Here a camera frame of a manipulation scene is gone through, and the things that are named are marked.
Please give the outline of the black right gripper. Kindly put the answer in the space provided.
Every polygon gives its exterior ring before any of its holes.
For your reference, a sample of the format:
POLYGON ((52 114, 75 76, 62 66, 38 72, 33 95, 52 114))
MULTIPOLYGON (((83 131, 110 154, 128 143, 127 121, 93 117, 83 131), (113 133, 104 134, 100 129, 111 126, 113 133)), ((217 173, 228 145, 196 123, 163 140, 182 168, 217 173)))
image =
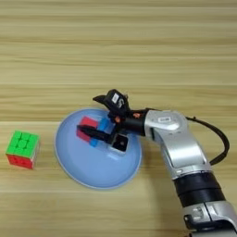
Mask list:
MULTIPOLYGON (((108 107, 107 96, 97 95, 93 100, 105 107, 108 107)), ((146 110, 130 110, 121 116, 118 112, 109 111, 108 117, 110 121, 115 124, 111 133, 100 131, 95 127, 89 125, 78 125, 77 129, 85 135, 104 141, 105 143, 113 143, 117 134, 121 132, 135 133, 140 136, 144 136, 144 121, 146 116, 146 110)))

